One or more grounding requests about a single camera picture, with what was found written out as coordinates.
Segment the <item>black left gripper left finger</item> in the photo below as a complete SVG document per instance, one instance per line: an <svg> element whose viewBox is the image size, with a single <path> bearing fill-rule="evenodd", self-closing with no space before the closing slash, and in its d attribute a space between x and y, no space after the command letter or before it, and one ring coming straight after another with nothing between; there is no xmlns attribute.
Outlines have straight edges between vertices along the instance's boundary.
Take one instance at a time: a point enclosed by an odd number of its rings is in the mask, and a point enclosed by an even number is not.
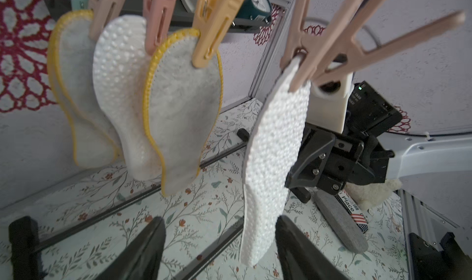
<svg viewBox="0 0 472 280"><path fill-rule="evenodd" d="M153 218L97 280L156 280L165 237L163 218Z"/></svg>

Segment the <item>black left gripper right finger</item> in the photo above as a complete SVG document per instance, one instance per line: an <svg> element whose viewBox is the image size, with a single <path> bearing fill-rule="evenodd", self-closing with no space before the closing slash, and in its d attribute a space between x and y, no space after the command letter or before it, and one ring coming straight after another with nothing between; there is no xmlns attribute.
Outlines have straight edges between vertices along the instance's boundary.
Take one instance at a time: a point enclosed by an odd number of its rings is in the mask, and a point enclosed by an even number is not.
<svg viewBox="0 0 472 280"><path fill-rule="evenodd" d="M275 239L285 280L347 279L285 215L277 219Z"/></svg>

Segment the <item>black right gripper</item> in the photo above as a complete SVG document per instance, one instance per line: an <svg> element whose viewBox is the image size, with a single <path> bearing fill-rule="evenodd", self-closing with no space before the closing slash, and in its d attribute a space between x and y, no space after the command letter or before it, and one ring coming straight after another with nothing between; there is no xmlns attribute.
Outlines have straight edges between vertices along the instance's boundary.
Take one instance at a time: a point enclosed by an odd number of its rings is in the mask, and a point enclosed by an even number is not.
<svg viewBox="0 0 472 280"><path fill-rule="evenodd" d="M306 123L298 158L285 187L296 195L305 194L308 188L336 195L348 183L380 184L394 156L375 136L359 140Z"/></svg>

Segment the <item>white dotted foam insole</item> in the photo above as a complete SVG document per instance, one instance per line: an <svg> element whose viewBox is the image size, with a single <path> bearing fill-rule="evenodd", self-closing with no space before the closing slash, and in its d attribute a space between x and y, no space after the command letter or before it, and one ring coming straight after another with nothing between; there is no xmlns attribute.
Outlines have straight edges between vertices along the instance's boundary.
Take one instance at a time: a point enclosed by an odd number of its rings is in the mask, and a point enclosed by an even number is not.
<svg viewBox="0 0 472 280"><path fill-rule="evenodd" d="M302 61L298 55L277 78L251 131L243 162L245 213L240 262L254 266L275 238L276 223L289 193L286 177L297 161L310 84L290 92Z"/></svg>

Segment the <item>yellow-edged grey felt insole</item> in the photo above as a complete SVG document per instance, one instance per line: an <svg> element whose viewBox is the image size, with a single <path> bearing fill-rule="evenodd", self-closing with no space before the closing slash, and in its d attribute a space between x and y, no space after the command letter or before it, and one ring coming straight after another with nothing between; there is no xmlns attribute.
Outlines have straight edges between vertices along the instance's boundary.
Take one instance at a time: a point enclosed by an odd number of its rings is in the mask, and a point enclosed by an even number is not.
<svg viewBox="0 0 472 280"><path fill-rule="evenodd" d="M152 56L143 96L146 136L158 154L161 191L171 196L199 175L204 147L221 112L224 81L221 56L195 68L196 29L181 29Z"/></svg>

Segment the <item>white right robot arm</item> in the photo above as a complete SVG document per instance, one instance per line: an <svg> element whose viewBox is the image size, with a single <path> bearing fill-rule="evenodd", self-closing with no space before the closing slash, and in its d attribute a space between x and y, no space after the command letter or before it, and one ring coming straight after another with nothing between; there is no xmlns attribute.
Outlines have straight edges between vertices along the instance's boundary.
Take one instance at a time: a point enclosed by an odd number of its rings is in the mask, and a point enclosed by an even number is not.
<svg viewBox="0 0 472 280"><path fill-rule="evenodd" d="M472 136L405 135L391 132L402 115L368 83L329 95L310 94L298 159L286 187L300 198L316 187L338 194L348 185L472 168Z"/></svg>

